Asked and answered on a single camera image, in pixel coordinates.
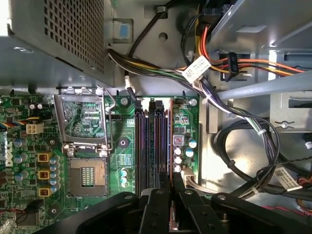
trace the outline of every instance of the orange wire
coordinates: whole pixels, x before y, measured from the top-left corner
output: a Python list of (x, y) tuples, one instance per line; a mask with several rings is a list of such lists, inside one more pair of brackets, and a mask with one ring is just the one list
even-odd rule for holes
[[(203, 45), (202, 45), (203, 51), (202, 51), (202, 52), (203, 52), (203, 54), (205, 55), (205, 57), (206, 57), (209, 61), (214, 62), (214, 63), (221, 63), (221, 62), (223, 62), (223, 61), (226, 61), (227, 58), (223, 58), (223, 59), (220, 59), (220, 60), (213, 60), (213, 59), (211, 59), (211, 58), (209, 57), (209, 54), (208, 54), (208, 52), (207, 52), (207, 50), (206, 50), (206, 45), (205, 45), (208, 29), (209, 29), (209, 27), (206, 26), (206, 27), (205, 27), (205, 31), (204, 31), (203, 36), (202, 36), (202, 43), (203, 43)], [(276, 66), (284, 67), (284, 68), (286, 68), (286, 69), (289, 69), (289, 70), (292, 70), (292, 71), (295, 71), (295, 72), (305, 72), (305, 71), (302, 71), (302, 70), (298, 70), (298, 69), (296, 69), (296, 68), (292, 68), (292, 67), (286, 66), (286, 65), (281, 64), (281, 63), (271, 62), (271, 61), (264, 60), (264, 59), (239, 59), (238, 61), (239, 61), (239, 62), (264, 62), (264, 63), (268, 63), (268, 65), (274, 64), (274, 65), (276, 65)]]

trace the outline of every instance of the chip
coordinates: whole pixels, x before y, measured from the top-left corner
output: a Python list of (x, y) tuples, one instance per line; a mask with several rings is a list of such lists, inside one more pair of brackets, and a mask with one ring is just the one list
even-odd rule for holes
[(18, 106), (18, 105), (20, 105), (20, 100), (19, 100), (19, 99), (13, 99), (13, 100), (12, 100), (12, 104), (13, 104), (14, 106)]

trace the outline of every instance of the sticker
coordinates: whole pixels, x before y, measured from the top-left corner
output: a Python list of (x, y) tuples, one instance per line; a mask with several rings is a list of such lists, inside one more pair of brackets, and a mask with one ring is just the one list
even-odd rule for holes
[(312, 149), (312, 142), (311, 141), (306, 142), (306, 147), (308, 150)]
[(192, 83), (192, 87), (201, 91), (201, 92), (204, 92), (203, 90), (203, 86), (201, 84), (201, 82), (199, 81), (199, 79), (196, 79), (193, 83)]
[(287, 192), (302, 189), (302, 186), (291, 177), (284, 167), (276, 168), (274, 174), (277, 176), (278, 181), (281, 185), (283, 185)]
[(188, 68), (182, 72), (184, 78), (192, 84), (196, 79), (198, 79), (208, 68), (211, 67), (211, 64), (208, 60), (202, 55), (196, 59)]

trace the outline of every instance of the wire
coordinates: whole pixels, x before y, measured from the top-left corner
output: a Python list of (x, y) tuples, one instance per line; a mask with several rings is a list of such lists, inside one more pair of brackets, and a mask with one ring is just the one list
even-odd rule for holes
[(280, 207), (280, 206), (276, 206), (276, 207), (272, 207), (272, 206), (262, 206), (262, 207), (265, 208), (265, 209), (268, 209), (268, 210), (275, 210), (275, 209), (277, 209), (277, 210), (282, 210), (282, 211), (290, 211), (290, 212), (293, 212), (293, 213), (295, 213), (295, 214), (297, 214), (297, 215), (306, 216), (306, 214), (303, 213), (303, 212), (290, 210), (290, 209), (287, 209), (287, 208), (285, 208), (285, 207)]

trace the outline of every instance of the metal bracket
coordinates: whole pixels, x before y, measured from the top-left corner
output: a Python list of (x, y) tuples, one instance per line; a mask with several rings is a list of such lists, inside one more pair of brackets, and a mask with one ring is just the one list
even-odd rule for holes
[[(63, 144), (63, 149), (67, 150), (68, 156), (74, 155), (74, 150), (76, 148), (92, 148), (96, 151), (112, 151), (113, 150), (113, 130), (112, 130), (112, 117), (111, 110), (115, 107), (116, 101), (111, 93), (106, 89), (98, 86), (98, 89), (102, 91), (102, 95), (97, 95), (91, 92), (87, 88), (82, 88), (81, 92), (77, 93), (74, 89), (69, 88), (65, 90), (60, 95), (53, 95), (55, 110), (58, 118), (59, 132), (61, 136), (61, 141)], [(105, 92), (107, 92), (110, 99), (113, 101), (113, 104), (105, 109)], [(91, 102), (97, 103), (100, 105), (100, 127), (104, 130), (105, 136), (102, 138), (82, 138), (69, 136), (66, 134), (66, 126), (68, 124), (64, 116), (64, 107), (63, 102), (73, 101), (73, 102)], [(110, 140), (108, 139), (107, 134), (107, 125), (106, 125), (106, 113), (108, 114), (108, 122), (110, 125)]]

